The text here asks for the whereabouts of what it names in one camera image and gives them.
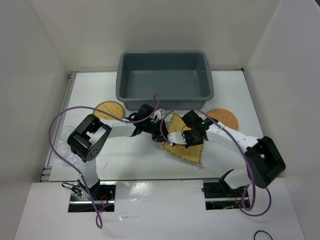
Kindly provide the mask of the square woven bamboo tray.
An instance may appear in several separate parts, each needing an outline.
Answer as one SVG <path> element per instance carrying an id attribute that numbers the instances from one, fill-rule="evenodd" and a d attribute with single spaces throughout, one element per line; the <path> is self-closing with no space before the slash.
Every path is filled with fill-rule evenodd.
<path id="1" fill-rule="evenodd" d="M 185 125 L 182 117 L 176 112 L 169 115 L 171 117 L 169 122 L 166 122 L 167 130 L 169 133 L 183 132 L 190 130 Z M 190 164 L 201 166 L 202 165 L 202 152 L 204 145 L 195 145 L 185 148 L 183 145 L 170 145 L 168 142 L 162 142 L 161 148 L 175 157 L 182 159 Z"/>

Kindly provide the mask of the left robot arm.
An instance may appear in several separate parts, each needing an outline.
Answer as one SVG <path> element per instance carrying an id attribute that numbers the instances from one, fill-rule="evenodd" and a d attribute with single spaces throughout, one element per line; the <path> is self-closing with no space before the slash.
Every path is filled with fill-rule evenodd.
<path id="1" fill-rule="evenodd" d="M 164 114 L 164 109 L 155 110 L 143 104 L 137 112 L 122 119 L 102 119 L 94 114 L 84 118 L 67 139 L 71 152 L 82 161 L 77 182 L 83 196 L 94 200 L 101 192 L 96 160 L 107 139 L 147 133 L 153 141 L 161 143 L 168 136 L 166 124 L 161 123 Z"/>

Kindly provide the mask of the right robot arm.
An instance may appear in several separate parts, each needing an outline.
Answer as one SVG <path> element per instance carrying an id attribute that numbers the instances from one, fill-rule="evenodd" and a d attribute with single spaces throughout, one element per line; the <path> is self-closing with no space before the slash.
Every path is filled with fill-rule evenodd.
<path id="1" fill-rule="evenodd" d="M 246 170 L 231 170 L 223 176 L 223 181 L 219 184 L 219 191 L 225 197 L 231 196 L 237 188 L 250 183 L 265 189 L 286 169 L 278 148 L 268 136 L 257 138 L 245 135 L 214 118 L 202 119 L 194 110 L 186 113 L 182 121 L 190 128 L 181 134 L 186 148 L 208 141 L 217 143 L 244 158 Z"/>

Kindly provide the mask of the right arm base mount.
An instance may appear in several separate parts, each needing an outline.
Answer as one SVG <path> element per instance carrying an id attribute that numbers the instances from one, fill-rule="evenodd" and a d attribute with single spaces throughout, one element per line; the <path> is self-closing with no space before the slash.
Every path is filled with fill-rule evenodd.
<path id="1" fill-rule="evenodd" d="M 217 178 L 203 180 L 201 191 L 204 195 L 206 210 L 239 209 L 245 187 L 227 188 Z"/>

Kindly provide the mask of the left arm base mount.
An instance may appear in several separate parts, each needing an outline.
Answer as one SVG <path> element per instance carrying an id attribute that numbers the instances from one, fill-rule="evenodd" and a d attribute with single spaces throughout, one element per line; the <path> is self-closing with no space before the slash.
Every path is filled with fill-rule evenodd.
<path id="1" fill-rule="evenodd" d="M 71 191 L 69 199 L 69 213 L 94 212 L 90 197 L 78 186 L 77 182 L 63 182 L 61 186 Z M 115 181 L 101 181 L 97 193 L 93 194 L 96 208 L 101 212 L 114 212 L 115 210 Z"/>

